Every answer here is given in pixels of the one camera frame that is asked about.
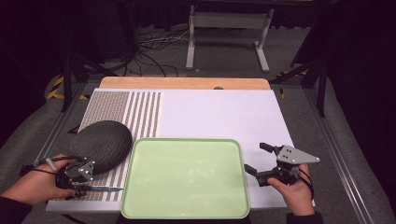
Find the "gray floor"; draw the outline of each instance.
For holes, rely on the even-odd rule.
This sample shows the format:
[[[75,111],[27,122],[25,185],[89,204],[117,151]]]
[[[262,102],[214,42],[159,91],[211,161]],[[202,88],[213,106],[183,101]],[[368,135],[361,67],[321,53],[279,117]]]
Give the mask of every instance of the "gray floor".
[[[202,31],[196,37],[194,69],[185,70],[188,42],[184,39],[173,43],[162,50],[147,52],[159,64],[172,65],[177,68],[181,77],[262,77],[272,79],[282,71],[290,70],[290,62],[301,45],[308,30],[303,29],[271,29],[264,45],[270,73],[264,74],[258,63],[253,48],[253,41],[259,34],[256,31],[243,31],[240,35],[226,35],[220,31]],[[128,68],[139,71],[135,62]],[[156,66],[141,65],[145,76],[160,76],[161,70]],[[164,68],[169,77],[176,72],[170,67]],[[84,94],[90,94],[99,84],[99,76],[92,77],[85,86]],[[43,94],[47,94],[52,82]],[[317,210],[323,216],[325,223],[396,223],[389,207],[387,196],[384,194],[364,156],[358,143],[350,131],[343,112],[337,104],[332,85],[328,82],[325,119],[318,119],[317,111],[311,108],[311,101],[307,95],[312,91],[302,90],[298,85],[298,78],[292,79],[285,85],[272,85],[276,93],[282,114],[288,125],[291,139],[297,148],[303,149],[321,157],[321,162],[310,166],[310,172],[315,184]],[[281,97],[279,88],[285,94]],[[48,99],[47,103],[28,118],[20,128],[12,134],[1,148],[0,154],[0,190],[3,191],[17,179],[17,173],[23,164],[32,163],[41,148],[46,145],[48,136],[60,116],[63,102]],[[59,138],[53,144],[52,154],[66,151],[74,135],[67,133],[82,120],[88,100],[77,100],[70,112],[66,123],[61,129]],[[329,135],[323,132],[320,123],[325,123],[331,131],[336,147],[347,164],[351,178],[345,179],[342,170],[337,167],[337,161],[329,144]],[[360,195],[349,194],[348,184],[355,184]],[[353,197],[360,196],[359,202],[363,206],[354,206]],[[364,219],[359,215],[359,209],[364,208],[368,216]],[[44,211],[45,205],[35,207],[34,211],[25,219],[24,223],[71,223],[58,214]],[[288,209],[267,209],[251,211],[253,224],[285,223]],[[74,214],[75,217],[87,223],[114,223],[119,214]]]

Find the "green tray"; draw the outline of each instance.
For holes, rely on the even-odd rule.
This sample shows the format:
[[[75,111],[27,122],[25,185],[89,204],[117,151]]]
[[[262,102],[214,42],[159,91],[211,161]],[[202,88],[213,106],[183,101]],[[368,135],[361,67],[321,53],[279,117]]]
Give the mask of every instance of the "green tray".
[[[121,203],[127,218],[248,215],[241,149],[234,140],[141,138],[128,169]]]

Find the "knife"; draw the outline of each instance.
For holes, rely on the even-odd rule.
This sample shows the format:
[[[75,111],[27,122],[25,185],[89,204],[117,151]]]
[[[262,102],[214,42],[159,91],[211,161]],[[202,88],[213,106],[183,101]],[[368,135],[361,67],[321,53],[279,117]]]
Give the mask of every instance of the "knife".
[[[88,185],[76,185],[75,189],[79,190],[97,190],[97,191],[107,191],[107,192],[116,192],[123,190],[123,188],[118,187],[109,187],[109,186],[88,186]]]

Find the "black sleeve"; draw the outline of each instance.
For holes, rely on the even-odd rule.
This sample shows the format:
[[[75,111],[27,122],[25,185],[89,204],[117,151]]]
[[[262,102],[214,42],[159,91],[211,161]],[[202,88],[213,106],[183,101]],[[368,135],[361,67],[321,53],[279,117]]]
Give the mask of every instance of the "black sleeve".
[[[323,224],[321,213],[315,212],[312,216],[297,217],[292,213],[286,215],[288,224]]]
[[[32,211],[32,206],[8,198],[0,197],[0,222],[20,224]]]

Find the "black round woven object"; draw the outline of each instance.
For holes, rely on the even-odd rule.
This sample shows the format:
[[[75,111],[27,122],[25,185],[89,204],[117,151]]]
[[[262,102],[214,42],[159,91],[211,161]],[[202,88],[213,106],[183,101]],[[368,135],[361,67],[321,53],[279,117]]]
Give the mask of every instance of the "black round woven object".
[[[132,135],[125,125],[104,120],[95,122],[73,139],[69,156],[95,161],[93,174],[100,175],[118,166],[132,148]]]

